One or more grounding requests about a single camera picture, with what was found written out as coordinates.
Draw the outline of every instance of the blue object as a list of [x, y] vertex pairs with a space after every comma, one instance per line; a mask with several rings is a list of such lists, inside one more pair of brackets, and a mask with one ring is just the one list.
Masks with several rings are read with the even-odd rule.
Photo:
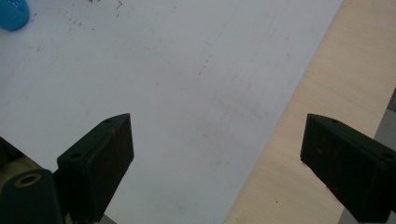
[[29, 9], [24, 0], [0, 0], [0, 28], [13, 31], [29, 20]]

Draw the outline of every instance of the screw hole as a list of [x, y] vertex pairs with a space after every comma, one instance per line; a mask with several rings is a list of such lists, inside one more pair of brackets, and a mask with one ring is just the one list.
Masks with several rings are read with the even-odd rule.
[[390, 153], [382, 153], [382, 156], [387, 159], [394, 159], [395, 157]]
[[15, 182], [15, 187], [17, 188], [25, 188], [33, 185], [41, 178], [40, 174], [31, 174], [21, 177]]
[[75, 152], [75, 153], [72, 154], [71, 158], [72, 159], [78, 159], [80, 156], [81, 156], [81, 153]]

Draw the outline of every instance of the black plastic part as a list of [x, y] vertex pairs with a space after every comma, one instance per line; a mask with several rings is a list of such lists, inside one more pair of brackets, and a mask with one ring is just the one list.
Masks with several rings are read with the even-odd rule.
[[40, 169], [9, 179], [0, 196], [0, 222], [64, 224], [52, 173]]
[[19, 150], [0, 137], [0, 168], [7, 162], [15, 161], [22, 156], [23, 154]]
[[55, 178], [73, 221], [100, 220], [133, 159], [129, 114], [99, 123], [58, 158]]
[[387, 221], [396, 152], [338, 120], [309, 114], [301, 160], [359, 222]]

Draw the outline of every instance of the wooden table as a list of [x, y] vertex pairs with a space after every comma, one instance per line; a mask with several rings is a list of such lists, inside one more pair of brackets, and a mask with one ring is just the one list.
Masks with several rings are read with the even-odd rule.
[[337, 223], [344, 206], [300, 161], [307, 113], [373, 137], [396, 86], [396, 1], [345, 0], [225, 223]]

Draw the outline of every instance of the white paper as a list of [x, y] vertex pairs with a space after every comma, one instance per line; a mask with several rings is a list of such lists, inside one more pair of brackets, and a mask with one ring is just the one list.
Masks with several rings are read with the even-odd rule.
[[0, 31], [0, 135], [40, 165], [132, 114], [117, 223], [222, 223], [341, 0], [36, 0]]

